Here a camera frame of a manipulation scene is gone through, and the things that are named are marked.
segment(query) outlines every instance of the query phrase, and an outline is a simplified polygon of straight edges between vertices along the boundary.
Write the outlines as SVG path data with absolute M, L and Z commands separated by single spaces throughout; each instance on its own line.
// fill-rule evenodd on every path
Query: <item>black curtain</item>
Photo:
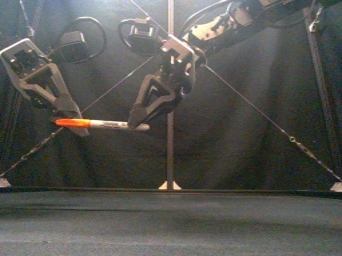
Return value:
M 176 1 L 177 30 L 188 17 L 214 2 Z M 168 29 L 168 1 L 141 0 L 137 3 Z M 34 4 L 27 1 L 27 5 L 31 5 L 33 15 Z M 333 8 L 327 12 L 329 22 L 320 38 L 327 48 L 324 55 L 336 57 L 340 54 L 341 57 L 337 37 L 327 35 L 332 33 L 332 27 L 341 35 L 341 23 L 329 20 L 331 15 L 341 14 L 341 4 Z M 37 36 L 42 50 L 49 50 L 65 26 L 79 16 L 97 18 L 109 35 L 109 48 L 101 57 L 79 65 L 59 63 L 74 100 L 83 110 L 146 61 L 123 46 L 118 35 L 121 20 L 145 18 L 145 14 L 129 0 L 47 1 Z M 95 52 L 102 44 L 98 28 L 86 23 L 77 29 L 85 33 L 90 49 Z M 111 90 L 83 113 L 85 118 L 127 121 L 144 78 L 157 71 L 160 61 L 154 58 Z M 337 73 L 332 72 L 331 65 L 341 71 L 341 58 L 339 63 L 325 66 L 327 73 L 335 77 Z M 305 25 L 286 30 L 266 29 L 224 49 L 210 58 L 209 66 L 332 166 Z M 176 182 L 180 186 L 188 189 L 329 189 L 336 181 L 333 176 L 206 68 L 198 70 L 197 81 L 194 91 L 176 110 Z M 6 102 L 2 113 L 7 113 L 13 101 L 7 93 L 11 84 L 2 82 L 2 102 Z M 336 96 L 336 115 L 341 118 L 340 85 L 337 80 L 331 84 L 331 90 Z M 2 123 L 3 126 L 9 124 L 6 118 Z M 91 130 L 91 136 L 86 138 L 65 130 L 9 173 L 10 182 L 23 186 L 158 188 L 166 180 L 166 116 L 150 125 L 149 132 Z M 49 122 L 47 113 L 23 102 L 14 140 L 7 145 L 11 154 L 3 169 L 57 129 Z

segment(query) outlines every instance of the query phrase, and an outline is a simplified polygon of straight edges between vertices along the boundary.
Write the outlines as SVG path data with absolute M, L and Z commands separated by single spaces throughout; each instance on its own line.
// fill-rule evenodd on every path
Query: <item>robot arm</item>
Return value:
M 320 1 L 329 7 L 341 0 Z M 137 128 L 149 123 L 160 115 L 170 113 L 190 93 L 196 84 L 196 69 L 206 63 L 206 59 L 222 48 L 240 43 L 280 20 L 305 7 L 316 4 L 316 0 L 224 0 L 196 13 L 185 23 L 178 38 L 169 36 L 162 40 L 162 65 L 154 75 L 148 75 L 141 87 L 137 102 L 130 112 L 129 126 Z M 228 5 L 228 11 L 210 23 L 197 25 L 209 11 Z M 129 37 L 144 48 L 152 37 L 134 29 Z M 146 31 L 156 27 L 146 23 Z

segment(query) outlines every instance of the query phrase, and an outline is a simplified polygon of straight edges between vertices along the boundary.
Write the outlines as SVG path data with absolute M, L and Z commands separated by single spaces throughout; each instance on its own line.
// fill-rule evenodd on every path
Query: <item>black cable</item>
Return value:
M 86 61 L 94 59 L 95 57 L 98 57 L 105 52 L 105 50 L 107 48 L 107 34 L 106 34 L 106 31 L 105 31 L 105 28 L 103 28 L 101 22 L 95 18 L 93 18 L 93 17 L 79 17 L 65 27 L 63 31 L 59 34 L 59 37 L 58 37 L 55 43 L 53 44 L 53 47 L 51 47 L 53 51 L 50 52 L 49 55 L 51 55 L 57 51 L 61 39 L 62 39 L 63 35 L 67 33 L 67 31 L 71 29 L 71 27 L 74 27 L 77 24 L 79 24 L 82 22 L 86 22 L 86 21 L 93 22 L 98 26 L 98 28 L 101 29 L 102 37 L 103 37 L 103 45 L 102 45 L 102 49 L 95 54 L 93 54 L 89 57 L 89 59 L 86 59 L 83 61 L 79 61 L 77 63 L 79 64 L 79 63 L 83 63 Z
M 301 23 L 308 19 L 308 17 L 312 15 L 312 12 L 313 12 L 316 3 L 317 3 L 317 0 L 313 0 L 312 5 L 310 5 L 310 11 L 309 11 L 308 15 L 305 15 L 305 16 L 304 16 L 301 19 L 298 19 L 297 21 L 293 21 L 293 22 L 289 22 L 289 23 L 285 24 L 285 25 L 281 25 L 281 24 L 272 23 L 272 22 L 269 22 L 268 20 L 265 20 L 265 24 L 266 24 L 270 28 L 274 28 L 274 29 L 288 29 L 288 28 L 292 28 L 292 27 L 297 26 L 297 25 L 301 24 Z

